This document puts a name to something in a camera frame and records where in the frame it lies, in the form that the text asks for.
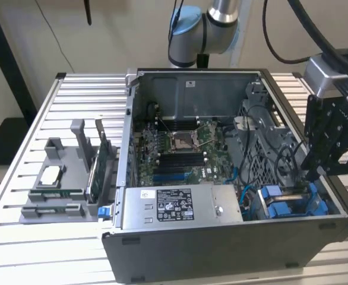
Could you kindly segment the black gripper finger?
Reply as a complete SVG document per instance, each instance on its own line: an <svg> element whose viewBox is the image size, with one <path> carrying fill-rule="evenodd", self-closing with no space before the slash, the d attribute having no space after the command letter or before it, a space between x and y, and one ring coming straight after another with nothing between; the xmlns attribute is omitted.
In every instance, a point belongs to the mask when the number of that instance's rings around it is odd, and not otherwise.
<svg viewBox="0 0 348 285"><path fill-rule="evenodd" d="M342 123L332 109L318 112L315 121L308 126L309 151L307 154L307 180L313 182L321 175L332 175L339 169Z"/></svg>
<svg viewBox="0 0 348 285"><path fill-rule="evenodd" d="M308 142L308 153L303 160L301 167L303 170L311 170L316 163L317 148L320 143L321 104L315 95L309 95L307 99L306 117L304 126L304 136Z"/></svg>

